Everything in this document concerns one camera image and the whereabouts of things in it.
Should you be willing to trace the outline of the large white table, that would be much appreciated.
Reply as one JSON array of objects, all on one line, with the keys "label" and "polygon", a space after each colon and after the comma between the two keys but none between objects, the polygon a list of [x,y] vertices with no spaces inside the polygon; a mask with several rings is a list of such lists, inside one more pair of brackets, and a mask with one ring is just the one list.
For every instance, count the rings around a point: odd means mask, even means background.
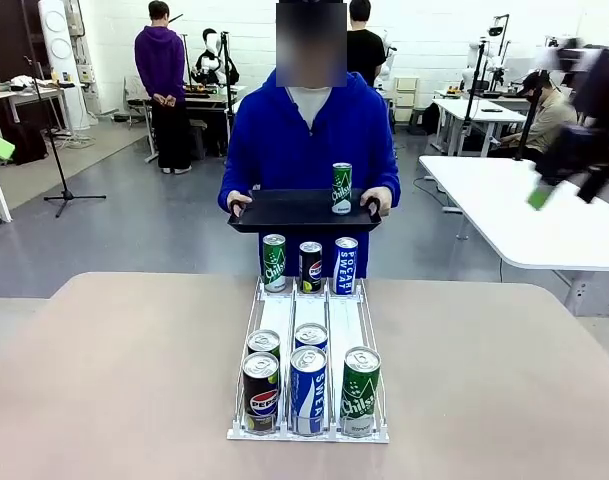
[{"label": "large white table", "polygon": [[507,264],[527,270],[550,270],[569,292],[566,308],[577,314],[598,272],[609,273],[609,203],[586,203],[579,188],[563,181],[537,210],[527,202],[538,183],[529,161],[506,158],[423,155],[419,163],[462,212],[458,237],[469,226]]}]

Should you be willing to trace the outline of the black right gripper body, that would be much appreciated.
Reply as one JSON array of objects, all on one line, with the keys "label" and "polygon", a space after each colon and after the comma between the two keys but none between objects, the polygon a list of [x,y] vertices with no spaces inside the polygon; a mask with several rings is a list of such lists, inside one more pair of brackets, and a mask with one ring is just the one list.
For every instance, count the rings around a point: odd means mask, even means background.
[{"label": "black right gripper body", "polygon": [[572,76],[572,104],[577,113],[592,118],[597,128],[609,130],[609,47],[558,49],[561,70]]}]

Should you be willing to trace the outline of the green Chilsung can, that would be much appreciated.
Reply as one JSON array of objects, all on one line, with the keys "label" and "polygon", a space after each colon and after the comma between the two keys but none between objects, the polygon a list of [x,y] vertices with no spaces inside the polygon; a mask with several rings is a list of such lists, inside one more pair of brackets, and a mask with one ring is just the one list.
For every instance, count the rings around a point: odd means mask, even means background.
[{"label": "green Chilsung can", "polygon": [[268,234],[262,240],[262,265],[264,288],[280,292],[286,286],[286,240],[280,234]]},{"label": "green Chilsung can", "polygon": [[345,355],[339,423],[341,432],[364,437],[375,428],[376,391],[381,358],[366,346],[349,349]]},{"label": "green Chilsung can", "polygon": [[350,163],[333,164],[332,212],[346,215],[351,211],[352,165]]}]

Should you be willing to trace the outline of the person in black t-shirt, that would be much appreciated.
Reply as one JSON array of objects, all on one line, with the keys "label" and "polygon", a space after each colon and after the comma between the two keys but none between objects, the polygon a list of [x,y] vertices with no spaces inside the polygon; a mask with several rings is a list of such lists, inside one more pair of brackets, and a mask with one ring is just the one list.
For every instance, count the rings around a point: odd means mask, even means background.
[{"label": "person in black t-shirt", "polygon": [[382,39],[367,29],[371,14],[370,0],[351,0],[349,3],[350,30],[347,33],[347,70],[359,73],[373,87],[386,62]]}]

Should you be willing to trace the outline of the black bag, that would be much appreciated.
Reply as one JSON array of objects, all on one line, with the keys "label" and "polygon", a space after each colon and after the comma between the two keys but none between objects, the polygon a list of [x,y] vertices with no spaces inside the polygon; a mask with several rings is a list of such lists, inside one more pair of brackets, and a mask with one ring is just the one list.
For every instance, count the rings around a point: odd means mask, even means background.
[{"label": "black bag", "polygon": [[11,157],[15,165],[32,163],[48,156],[46,143],[40,130],[29,122],[10,125],[5,139],[15,146]]}]

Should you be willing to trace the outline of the person in blue hoodie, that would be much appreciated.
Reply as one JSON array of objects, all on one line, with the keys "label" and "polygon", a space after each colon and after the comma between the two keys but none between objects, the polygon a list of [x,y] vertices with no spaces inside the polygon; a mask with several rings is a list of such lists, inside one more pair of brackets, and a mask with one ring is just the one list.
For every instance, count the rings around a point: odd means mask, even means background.
[{"label": "person in blue hoodie", "polygon": [[247,196],[329,189],[339,162],[364,193],[397,165],[384,99],[347,70],[346,23],[343,0],[277,1],[276,67],[242,100],[225,167],[248,175]]}]

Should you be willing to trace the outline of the black serving tray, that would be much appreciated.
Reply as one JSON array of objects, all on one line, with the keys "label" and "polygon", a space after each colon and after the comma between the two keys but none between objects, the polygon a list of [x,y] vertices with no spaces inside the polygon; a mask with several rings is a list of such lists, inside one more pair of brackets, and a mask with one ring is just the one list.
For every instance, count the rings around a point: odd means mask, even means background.
[{"label": "black serving tray", "polygon": [[360,204],[363,192],[353,188],[350,211],[337,214],[332,211],[330,189],[316,190],[255,190],[253,201],[242,208],[240,216],[231,214],[228,224],[240,233],[268,234],[327,234],[370,232],[381,223],[379,210],[371,213],[370,206],[380,207],[372,198]]}]

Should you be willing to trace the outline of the white chair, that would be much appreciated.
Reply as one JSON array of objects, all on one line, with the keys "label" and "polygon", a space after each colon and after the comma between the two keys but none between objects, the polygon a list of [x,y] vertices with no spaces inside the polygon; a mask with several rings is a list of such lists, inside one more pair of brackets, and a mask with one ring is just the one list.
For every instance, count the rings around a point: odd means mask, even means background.
[{"label": "white chair", "polygon": [[138,76],[125,76],[123,79],[123,106],[128,123],[150,124],[150,98]]}]

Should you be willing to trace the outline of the black microphone stand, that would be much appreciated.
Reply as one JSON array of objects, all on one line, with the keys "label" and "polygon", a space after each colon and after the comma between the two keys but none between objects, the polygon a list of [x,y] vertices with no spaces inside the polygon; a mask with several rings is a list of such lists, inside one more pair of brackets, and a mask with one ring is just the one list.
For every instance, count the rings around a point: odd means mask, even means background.
[{"label": "black microphone stand", "polygon": [[26,55],[23,56],[23,59],[26,62],[26,64],[28,65],[29,69],[31,70],[31,78],[32,78],[34,90],[37,95],[38,104],[40,105],[40,108],[42,110],[43,118],[47,123],[47,138],[51,145],[51,151],[53,153],[53,156],[54,156],[54,159],[55,159],[55,162],[57,165],[57,170],[58,170],[60,183],[61,183],[61,187],[62,187],[61,193],[59,195],[45,196],[43,198],[43,200],[45,202],[57,201],[59,203],[58,210],[55,213],[56,218],[59,218],[62,215],[65,208],[70,203],[72,203],[74,200],[106,200],[107,199],[106,195],[75,195],[69,189],[68,184],[67,184],[67,179],[63,172],[62,163],[59,158],[57,147],[55,145],[55,140],[54,140],[53,133],[52,133],[51,118],[50,118],[50,115],[49,115],[47,107],[46,107],[46,102],[42,97],[42,94],[41,94],[41,91],[40,91],[40,88],[39,88],[39,85],[37,82],[37,77],[35,76],[35,72],[36,72],[35,60]]}]

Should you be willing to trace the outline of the left forearm blue sleeve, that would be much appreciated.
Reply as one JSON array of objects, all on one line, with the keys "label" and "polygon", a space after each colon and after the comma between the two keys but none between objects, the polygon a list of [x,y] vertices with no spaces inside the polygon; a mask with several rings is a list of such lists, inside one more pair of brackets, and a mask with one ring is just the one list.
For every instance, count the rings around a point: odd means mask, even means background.
[{"label": "left forearm blue sleeve", "polygon": [[369,188],[381,186],[388,187],[392,192],[391,209],[397,207],[401,197],[401,183],[399,179],[399,170],[396,164],[389,165],[379,172],[369,185]]}]

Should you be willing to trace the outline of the black tripod pole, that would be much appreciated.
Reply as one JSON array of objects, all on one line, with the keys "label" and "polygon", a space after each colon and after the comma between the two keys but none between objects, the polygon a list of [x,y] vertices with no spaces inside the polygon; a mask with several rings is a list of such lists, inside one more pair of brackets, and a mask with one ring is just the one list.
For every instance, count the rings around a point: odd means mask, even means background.
[{"label": "black tripod pole", "polygon": [[223,56],[223,66],[226,87],[226,116],[229,129],[233,127],[235,114],[233,113],[233,94],[232,87],[239,81],[239,73],[235,64],[232,62],[229,51],[229,33],[222,31],[220,34],[221,55]]}]

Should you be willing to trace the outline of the white cluttered side table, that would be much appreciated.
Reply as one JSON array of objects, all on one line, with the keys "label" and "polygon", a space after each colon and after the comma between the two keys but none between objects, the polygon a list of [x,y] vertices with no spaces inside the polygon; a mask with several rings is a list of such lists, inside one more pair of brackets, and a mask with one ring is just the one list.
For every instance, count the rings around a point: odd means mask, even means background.
[{"label": "white cluttered side table", "polygon": [[[46,102],[46,107],[47,107],[48,100],[57,99],[59,101],[59,107],[60,107],[61,113],[63,115],[63,118],[65,120],[65,126],[69,130],[71,130],[72,127],[71,127],[71,122],[70,122],[70,115],[69,115],[68,107],[66,104],[64,90],[61,88],[40,88],[40,91],[41,91],[43,99]],[[20,119],[19,113],[18,113],[18,107],[22,106],[22,105],[28,105],[28,104],[38,104],[38,99],[37,99],[35,90],[29,89],[28,91],[24,91],[24,92],[19,92],[19,91],[2,92],[2,93],[0,93],[0,103],[3,100],[8,102],[11,114],[13,116],[13,123],[9,123],[6,127],[2,127],[1,123],[0,123],[0,137],[5,139],[5,137],[7,136],[7,129],[10,125],[12,125],[14,123],[29,122],[27,120]],[[40,127],[35,122],[33,122],[31,124],[35,125],[40,130]]]}]

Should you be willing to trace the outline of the green can second row left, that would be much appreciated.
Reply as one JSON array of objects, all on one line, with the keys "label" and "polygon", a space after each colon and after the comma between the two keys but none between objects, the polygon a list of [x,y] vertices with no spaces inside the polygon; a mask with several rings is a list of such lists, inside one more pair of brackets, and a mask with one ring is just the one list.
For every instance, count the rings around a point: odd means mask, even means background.
[{"label": "green can second row left", "polygon": [[279,335],[270,329],[258,329],[246,339],[247,354],[269,353],[280,360],[281,341]]}]

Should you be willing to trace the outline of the white can dispenser rack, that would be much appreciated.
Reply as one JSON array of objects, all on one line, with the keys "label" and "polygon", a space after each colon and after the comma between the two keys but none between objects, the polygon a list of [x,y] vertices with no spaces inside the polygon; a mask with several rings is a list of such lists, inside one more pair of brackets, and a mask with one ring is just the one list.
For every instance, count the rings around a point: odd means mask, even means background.
[{"label": "white can dispenser rack", "polygon": [[[290,357],[295,350],[295,331],[306,323],[324,327],[328,334],[325,404],[321,417],[321,431],[300,434],[296,431],[298,420],[290,404]],[[243,369],[238,369],[232,427],[227,432],[229,440],[332,442],[387,444],[390,441],[386,414],[384,381],[375,388],[373,414],[366,419],[371,424],[360,435],[351,435],[348,422],[340,418],[342,407],[342,383],[346,353],[353,347],[377,349],[371,321],[366,286],[362,280],[355,292],[338,296],[326,281],[323,290],[305,294],[298,290],[296,281],[289,279],[286,288],[277,293],[265,290],[258,280],[253,295],[246,335],[257,330],[271,330],[280,340],[281,393],[277,402],[277,419],[268,431],[251,429],[250,415],[244,405]]]}]

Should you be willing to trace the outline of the white office desk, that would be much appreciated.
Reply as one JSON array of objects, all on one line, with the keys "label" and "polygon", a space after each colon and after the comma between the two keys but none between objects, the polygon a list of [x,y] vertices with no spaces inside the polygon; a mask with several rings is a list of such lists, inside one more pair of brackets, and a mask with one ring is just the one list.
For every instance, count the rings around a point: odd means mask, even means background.
[{"label": "white office desk", "polygon": [[477,126],[484,134],[481,157],[487,157],[494,135],[503,125],[521,125],[526,117],[484,99],[434,98],[439,109],[436,139],[432,146],[446,156],[458,156],[463,151],[463,138]]}]

